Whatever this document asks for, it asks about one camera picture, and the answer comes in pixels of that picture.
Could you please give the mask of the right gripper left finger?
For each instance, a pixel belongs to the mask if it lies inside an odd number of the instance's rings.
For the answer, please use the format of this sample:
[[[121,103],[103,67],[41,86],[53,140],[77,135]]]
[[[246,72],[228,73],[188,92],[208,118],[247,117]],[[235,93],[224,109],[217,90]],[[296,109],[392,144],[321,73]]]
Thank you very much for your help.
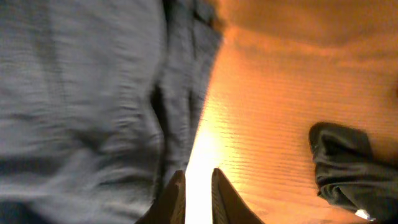
[[[185,207],[185,174],[182,170],[178,170],[159,198],[136,224],[184,224]]]

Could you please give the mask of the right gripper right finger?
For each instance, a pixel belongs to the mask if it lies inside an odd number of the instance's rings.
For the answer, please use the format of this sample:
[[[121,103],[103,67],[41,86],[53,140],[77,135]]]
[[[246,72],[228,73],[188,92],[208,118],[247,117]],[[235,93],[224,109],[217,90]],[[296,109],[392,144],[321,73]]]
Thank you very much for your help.
[[[213,224],[264,224],[219,168],[212,173],[211,200]]]

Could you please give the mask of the navy blue shorts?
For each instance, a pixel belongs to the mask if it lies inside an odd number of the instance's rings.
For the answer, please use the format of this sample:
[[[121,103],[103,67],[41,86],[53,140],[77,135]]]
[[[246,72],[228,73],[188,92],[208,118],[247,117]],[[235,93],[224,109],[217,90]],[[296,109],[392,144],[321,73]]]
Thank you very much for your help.
[[[1,2],[1,222],[137,223],[187,168],[208,1]]]

